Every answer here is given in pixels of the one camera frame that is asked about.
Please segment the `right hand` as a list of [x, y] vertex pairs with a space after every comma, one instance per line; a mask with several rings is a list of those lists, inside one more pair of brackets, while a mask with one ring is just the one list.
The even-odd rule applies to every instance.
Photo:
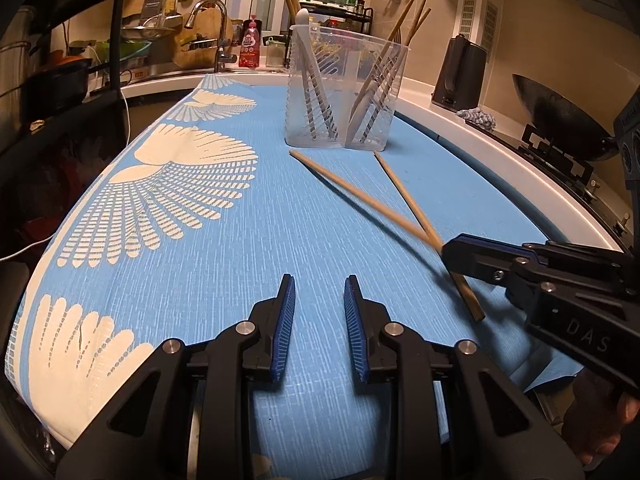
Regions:
[[639, 400], [622, 393], [614, 408], [608, 403], [613, 387], [583, 368], [573, 382], [574, 400], [563, 417], [562, 438], [584, 465], [609, 456], [620, 443], [623, 429], [639, 413]]

